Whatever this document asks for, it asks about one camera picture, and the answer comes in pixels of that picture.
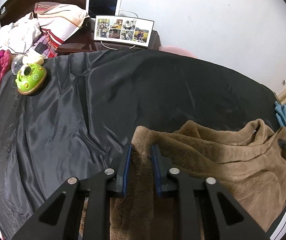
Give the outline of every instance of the white wall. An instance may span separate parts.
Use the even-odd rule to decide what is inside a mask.
[[[5,1],[0,0],[0,7]],[[283,0],[122,0],[121,8],[154,20],[163,46],[187,49],[198,58],[234,69],[277,94],[285,88]]]

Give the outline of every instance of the black satin sheet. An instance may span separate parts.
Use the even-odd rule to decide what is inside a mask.
[[[0,228],[6,239],[67,178],[109,167],[137,126],[173,132],[187,120],[239,130],[275,96],[228,68],[166,52],[98,51],[45,61],[45,87],[20,95],[11,71],[0,91]]]

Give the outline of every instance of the green toy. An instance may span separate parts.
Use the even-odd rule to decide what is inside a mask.
[[[39,64],[27,64],[16,75],[16,85],[22,95],[30,95],[38,90],[45,81],[47,71]]]

